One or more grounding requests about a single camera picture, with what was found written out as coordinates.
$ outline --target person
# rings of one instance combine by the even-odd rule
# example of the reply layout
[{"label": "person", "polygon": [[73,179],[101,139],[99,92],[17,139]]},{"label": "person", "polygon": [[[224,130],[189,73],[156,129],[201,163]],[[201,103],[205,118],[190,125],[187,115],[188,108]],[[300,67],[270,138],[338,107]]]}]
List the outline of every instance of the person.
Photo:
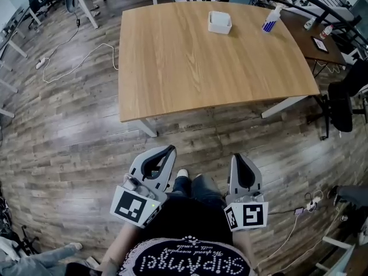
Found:
[{"label": "person", "polygon": [[348,201],[358,208],[368,206],[368,187],[366,186],[338,186],[335,185],[327,193],[327,198],[335,197],[333,205],[338,202]]},{"label": "person", "polygon": [[146,228],[124,222],[96,270],[72,263],[66,276],[256,275],[249,234],[230,231],[225,207],[212,178],[181,169]]},{"label": "person", "polygon": [[[18,261],[12,260],[0,263],[1,276],[62,276],[66,272],[66,264],[59,263],[60,260],[73,256],[82,249],[80,243],[70,243],[56,250],[43,252],[38,255],[31,255],[19,258]],[[96,267],[94,260],[89,257],[83,261],[83,265]]]}]

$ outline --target white shoe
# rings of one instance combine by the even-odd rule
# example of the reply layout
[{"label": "white shoe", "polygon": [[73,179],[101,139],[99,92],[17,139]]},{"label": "white shoe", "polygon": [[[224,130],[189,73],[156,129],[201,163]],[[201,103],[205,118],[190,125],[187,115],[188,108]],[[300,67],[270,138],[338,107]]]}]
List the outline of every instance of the white shoe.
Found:
[{"label": "white shoe", "polygon": [[75,246],[75,248],[79,251],[83,248],[82,244],[79,242],[72,242],[70,245]]},{"label": "white shoe", "polygon": [[90,265],[91,268],[96,269],[99,266],[99,263],[97,263],[97,261],[92,258],[91,256],[89,256],[86,259],[86,262],[88,263],[88,265]]},{"label": "white shoe", "polygon": [[178,178],[178,177],[186,177],[186,178],[188,178],[188,177],[189,177],[188,171],[187,171],[187,170],[185,170],[184,168],[180,169],[180,170],[178,171],[177,178]]}]

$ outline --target spray bottle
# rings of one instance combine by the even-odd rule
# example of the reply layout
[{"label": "spray bottle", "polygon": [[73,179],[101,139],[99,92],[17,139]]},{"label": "spray bottle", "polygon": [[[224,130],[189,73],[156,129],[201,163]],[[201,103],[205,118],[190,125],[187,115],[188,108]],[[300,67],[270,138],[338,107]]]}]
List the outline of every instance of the spray bottle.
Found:
[{"label": "spray bottle", "polygon": [[266,21],[262,25],[262,29],[266,33],[270,33],[276,22],[280,19],[280,11],[282,9],[282,5],[276,6],[276,9],[272,10],[269,16],[266,18]]}]

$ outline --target table top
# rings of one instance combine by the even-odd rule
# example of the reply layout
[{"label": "table top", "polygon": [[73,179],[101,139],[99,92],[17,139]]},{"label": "table top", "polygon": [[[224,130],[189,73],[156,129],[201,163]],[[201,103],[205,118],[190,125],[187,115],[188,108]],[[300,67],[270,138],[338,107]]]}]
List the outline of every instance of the table top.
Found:
[{"label": "table top", "polygon": [[328,53],[318,50],[312,41],[311,36],[320,39],[320,33],[325,28],[324,25],[315,24],[310,30],[306,30],[304,24],[307,22],[308,18],[287,10],[281,11],[281,20],[294,37],[305,58],[321,60],[327,63],[336,63],[342,66],[346,65],[341,51],[331,36],[323,40]]},{"label": "table top", "polygon": [[[208,31],[210,11],[229,13],[229,35]],[[165,3],[122,13],[120,120],[217,105],[319,94],[282,21],[270,10],[223,2]]]}]

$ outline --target black t-shirt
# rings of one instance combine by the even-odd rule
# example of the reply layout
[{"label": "black t-shirt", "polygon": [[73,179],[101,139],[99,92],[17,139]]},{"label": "black t-shirt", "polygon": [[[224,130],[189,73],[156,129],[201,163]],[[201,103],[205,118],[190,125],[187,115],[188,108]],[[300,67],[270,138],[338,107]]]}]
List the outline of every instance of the black t-shirt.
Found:
[{"label": "black t-shirt", "polygon": [[[189,198],[171,197],[141,230],[139,244],[117,275],[254,275],[248,260],[232,247],[224,211]],[[66,276],[101,275],[78,264]]]},{"label": "black t-shirt", "polygon": [[232,233],[222,208],[210,207],[186,197],[170,197],[162,210],[141,231],[140,241],[153,238],[181,239],[188,235],[199,240],[232,245]]}]

